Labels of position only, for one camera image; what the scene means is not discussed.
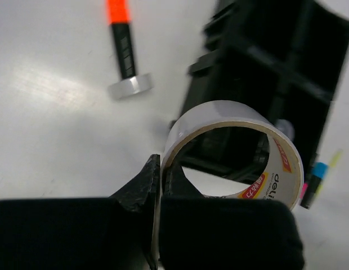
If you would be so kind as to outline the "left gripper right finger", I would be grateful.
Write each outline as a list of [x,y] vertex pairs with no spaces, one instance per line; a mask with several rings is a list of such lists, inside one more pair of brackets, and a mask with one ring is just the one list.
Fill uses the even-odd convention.
[[163,176],[159,256],[165,269],[303,269],[293,214],[271,200],[203,196],[174,165]]

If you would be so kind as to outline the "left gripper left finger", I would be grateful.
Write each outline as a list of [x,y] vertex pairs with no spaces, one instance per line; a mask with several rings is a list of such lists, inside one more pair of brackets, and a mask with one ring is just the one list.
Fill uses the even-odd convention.
[[0,269],[157,269],[160,157],[108,197],[0,200]]

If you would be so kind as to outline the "large tape roll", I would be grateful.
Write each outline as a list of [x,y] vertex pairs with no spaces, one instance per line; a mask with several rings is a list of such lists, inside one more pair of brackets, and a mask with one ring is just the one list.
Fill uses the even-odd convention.
[[209,101],[193,107],[173,125],[165,144],[160,177],[168,179],[180,151],[203,134],[228,131],[210,143],[211,156],[223,154],[232,167],[254,157],[260,136],[269,144],[269,158],[265,168],[253,184],[241,192],[228,195],[229,199],[276,200],[293,209],[304,183],[302,160],[292,141],[262,115],[249,106],[227,100]]

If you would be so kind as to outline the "pink cap black highlighter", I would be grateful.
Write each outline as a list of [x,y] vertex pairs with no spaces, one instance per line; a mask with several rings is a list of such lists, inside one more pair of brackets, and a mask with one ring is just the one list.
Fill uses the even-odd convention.
[[302,187],[302,190],[301,190],[301,194],[300,194],[300,197],[299,197],[300,199],[303,199],[303,197],[304,197],[304,195],[305,195],[305,193],[306,193],[307,187],[308,187],[308,183],[305,182],[305,183],[303,184],[303,187]]

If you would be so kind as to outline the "blue cap black highlighter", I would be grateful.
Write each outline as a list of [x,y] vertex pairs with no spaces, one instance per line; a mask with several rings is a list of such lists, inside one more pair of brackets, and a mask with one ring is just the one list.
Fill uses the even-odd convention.
[[300,203],[301,207],[305,209],[309,209],[311,207],[322,181],[327,174],[328,168],[329,166],[322,162],[318,162],[314,165],[311,172],[311,177],[307,181],[306,190]]

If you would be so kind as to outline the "small clear tape roll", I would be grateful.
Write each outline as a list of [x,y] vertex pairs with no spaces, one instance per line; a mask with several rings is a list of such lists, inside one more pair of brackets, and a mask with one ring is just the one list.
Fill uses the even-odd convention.
[[108,93],[114,100],[121,100],[153,88],[151,74],[136,75],[108,87]]

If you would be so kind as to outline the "yellow felt tip pen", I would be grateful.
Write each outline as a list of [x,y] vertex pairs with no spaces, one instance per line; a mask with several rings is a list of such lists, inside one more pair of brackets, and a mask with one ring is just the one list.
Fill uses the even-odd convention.
[[324,180],[326,179],[327,175],[330,173],[331,170],[333,170],[337,163],[339,162],[341,156],[343,154],[343,150],[339,149],[331,158],[330,162],[328,164],[320,163],[318,162],[316,164],[316,170],[314,175],[316,175],[318,178],[321,179],[319,182],[319,185],[316,190],[316,196],[321,192]]

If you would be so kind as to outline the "orange cap black highlighter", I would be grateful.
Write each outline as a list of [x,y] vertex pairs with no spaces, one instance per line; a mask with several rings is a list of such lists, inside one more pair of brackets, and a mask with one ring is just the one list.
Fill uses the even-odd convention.
[[136,76],[135,54],[131,38],[131,18],[127,1],[107,0],[107,13],[112,33],[115,53],[122,79]]

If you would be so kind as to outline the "clear jar of pins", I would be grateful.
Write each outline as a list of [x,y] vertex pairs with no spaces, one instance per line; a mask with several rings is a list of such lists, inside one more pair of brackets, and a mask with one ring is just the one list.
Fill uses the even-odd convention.
[[292,123],[286,119],[278,119],[275,123],[275,127],[286,135],[291,141],[295,138],[295,130]]

